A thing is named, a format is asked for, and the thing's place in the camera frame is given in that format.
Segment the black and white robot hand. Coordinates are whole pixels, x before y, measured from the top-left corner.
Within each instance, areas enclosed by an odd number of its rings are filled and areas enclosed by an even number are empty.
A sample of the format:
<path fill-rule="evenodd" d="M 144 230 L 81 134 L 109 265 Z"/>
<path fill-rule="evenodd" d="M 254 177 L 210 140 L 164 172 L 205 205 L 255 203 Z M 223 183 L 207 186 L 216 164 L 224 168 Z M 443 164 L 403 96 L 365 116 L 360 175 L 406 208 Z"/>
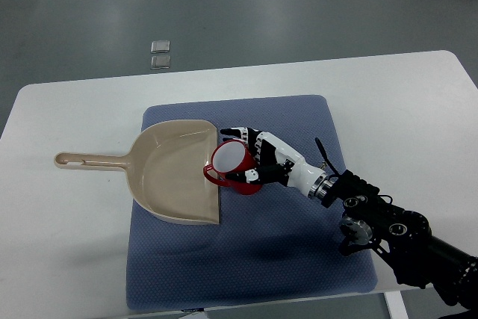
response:
<path fill-rule="evenodd" d="M 226 139 L 241 140 L 258 164 L 251 170 L 226 175 L 226 179 L 265 185 L 279 183 L 296 188 L 308 198 L 323 199 L 333 182 L 326 172 L 308 164 L 304 155 L 274 134 L 248 127 L 224 128 L 220 133 Z"/>

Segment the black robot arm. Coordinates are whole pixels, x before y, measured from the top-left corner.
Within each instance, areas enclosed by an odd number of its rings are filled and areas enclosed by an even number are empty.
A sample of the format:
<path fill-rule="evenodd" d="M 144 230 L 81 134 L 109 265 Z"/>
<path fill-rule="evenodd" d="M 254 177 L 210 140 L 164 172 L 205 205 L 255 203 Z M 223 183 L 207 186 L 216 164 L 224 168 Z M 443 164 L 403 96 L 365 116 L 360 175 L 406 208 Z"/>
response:
<path fill-rule="evenodd" d="M 326 208 L 335 200 L 342 203 L 341 255 L 373 250 L 398 284 L 432 285 L 447 305 L 477 312 L 477 257 L 433 236 L 422 214 L 394 205 L 389 195 L 349 170 L 319 178 L 311 193 Z"/>

